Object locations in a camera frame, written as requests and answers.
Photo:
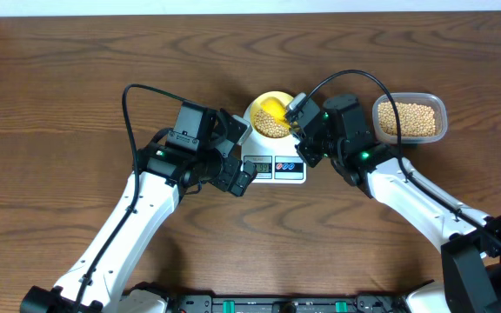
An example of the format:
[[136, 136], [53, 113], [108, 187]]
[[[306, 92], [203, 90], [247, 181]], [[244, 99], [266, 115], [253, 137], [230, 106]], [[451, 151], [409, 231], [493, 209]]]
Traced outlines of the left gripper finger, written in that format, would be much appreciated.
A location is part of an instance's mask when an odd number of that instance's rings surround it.
[[257, 176], [257, 167], [252, 161], [245, 161], [241, 170], [233, 177], [228, 191], [233, 196], [243, 196], [249, 185]]
[[227, 110], [221, 109], [219, 117], [219, 143], [217, 150], [223, 157], [227, 157], [236, 145], [242, 145], [251, 133], [251, 124], [237, 115], [231, 115]]

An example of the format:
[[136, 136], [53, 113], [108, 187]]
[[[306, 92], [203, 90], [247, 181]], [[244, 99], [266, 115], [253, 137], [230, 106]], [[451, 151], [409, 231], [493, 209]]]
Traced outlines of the yellow plastic measuring scoop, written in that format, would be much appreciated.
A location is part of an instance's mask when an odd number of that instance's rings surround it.
[[291, 126], [285, 118], [286, 110], [282, 102], [275, 97], [267, 97], [260, 103], [260, 107], [270, 115], [276, 124], [289, 129]]

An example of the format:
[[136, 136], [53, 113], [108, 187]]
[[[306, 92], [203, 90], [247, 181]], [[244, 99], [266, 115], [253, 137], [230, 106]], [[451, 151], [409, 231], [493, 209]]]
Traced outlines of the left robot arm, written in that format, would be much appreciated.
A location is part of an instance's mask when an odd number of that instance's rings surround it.
[[158, 228], [184, 196], [206, 183], [242, 196], [257, 174], [231, 152], [251, 124], [225, 110], [185, 104], [174, 127], [135, 151], [133, 172], [117, 206], [78, 261], [51, 290], [30, 288], [22, 312], [165, 312], [165, 296], [124, 289]]

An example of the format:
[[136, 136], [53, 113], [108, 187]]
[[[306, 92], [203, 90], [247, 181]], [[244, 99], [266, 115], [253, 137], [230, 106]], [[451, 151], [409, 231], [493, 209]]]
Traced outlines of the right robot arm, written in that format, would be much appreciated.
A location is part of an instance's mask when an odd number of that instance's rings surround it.
[[459, 202], [416, 172], [394, 147], [377, 142], [353, 95], [317, 106], [300, 94], [286, 117], [308, 166], [329, 158], [349, 185], [395, 210], [439, 251], [443, 282], [404, 296], [404, 310], [501, 312], [501, 216]]

